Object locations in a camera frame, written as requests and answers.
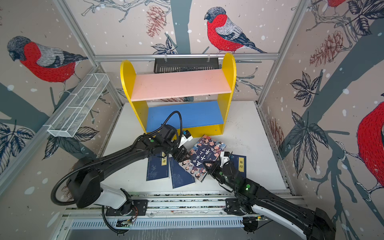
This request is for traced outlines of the colourful portrait cover book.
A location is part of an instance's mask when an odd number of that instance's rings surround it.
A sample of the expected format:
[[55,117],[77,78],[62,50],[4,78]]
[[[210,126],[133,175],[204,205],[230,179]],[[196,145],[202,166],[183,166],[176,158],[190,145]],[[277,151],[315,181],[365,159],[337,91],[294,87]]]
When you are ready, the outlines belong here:
[[211,167],[226,146],[227,145],[221,141],[203,135],[190,149],[189,155],[179,163],[179,166],[195,180],[202,182],[208,174],[204,163],[208,164],[208,167]]

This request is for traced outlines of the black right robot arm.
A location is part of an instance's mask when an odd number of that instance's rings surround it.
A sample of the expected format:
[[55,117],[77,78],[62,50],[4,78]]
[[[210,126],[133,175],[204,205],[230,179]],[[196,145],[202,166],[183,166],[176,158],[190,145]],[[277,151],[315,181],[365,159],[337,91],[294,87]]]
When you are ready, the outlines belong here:
[[242,177],[231,162],[206,162],[207,173],[230,193],[224,211],[229,215],[259,214],[291,230],[303,240],[334,240],[336,227],[328,214],[295,205],[271,193],[258,183]]

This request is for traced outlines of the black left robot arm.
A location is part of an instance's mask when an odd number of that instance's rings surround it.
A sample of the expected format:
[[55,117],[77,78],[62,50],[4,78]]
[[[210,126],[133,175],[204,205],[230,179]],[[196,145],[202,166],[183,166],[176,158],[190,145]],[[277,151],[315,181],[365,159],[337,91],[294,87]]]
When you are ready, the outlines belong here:
[[99,159],[84,157],[75,163],[73,174],[67,180],[67,187],[78,208],[96,204],[102,194],[102,182],[116,172],[149,157],[164,153],[174,160],[183,161],[188,156],[184,143],[191,140],[192,134],[185,130],[181,134],[164,125],[159,131],[140,135],[131,146]]

